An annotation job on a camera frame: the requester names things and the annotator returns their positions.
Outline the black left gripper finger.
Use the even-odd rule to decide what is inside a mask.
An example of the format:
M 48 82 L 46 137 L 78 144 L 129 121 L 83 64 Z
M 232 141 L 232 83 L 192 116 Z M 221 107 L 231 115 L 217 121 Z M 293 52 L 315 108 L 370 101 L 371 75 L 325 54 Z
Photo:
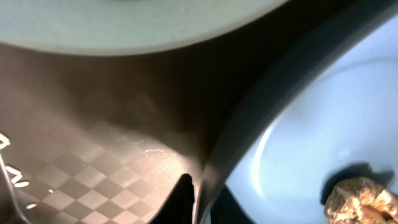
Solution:
M 194 186 L 189 174 L 182 174 L 150 224 L 192 224 Z

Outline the dark blue plate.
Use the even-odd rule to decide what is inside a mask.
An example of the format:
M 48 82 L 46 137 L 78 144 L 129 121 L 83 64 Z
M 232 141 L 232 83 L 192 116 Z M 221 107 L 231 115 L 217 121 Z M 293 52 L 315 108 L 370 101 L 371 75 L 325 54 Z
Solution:
M 311 31 L 243 99 L 203 171 L 196 223 L 326 223 L 336 179 L 397 192 L 397 2 Z

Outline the light blue rice bowl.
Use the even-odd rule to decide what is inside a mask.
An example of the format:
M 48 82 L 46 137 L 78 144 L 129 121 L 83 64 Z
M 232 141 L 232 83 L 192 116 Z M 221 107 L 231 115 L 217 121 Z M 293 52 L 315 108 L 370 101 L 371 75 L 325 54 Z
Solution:
M 286 0 L 1 0 L 1 42 L 72 55 L 137 55 L 231 32 Z

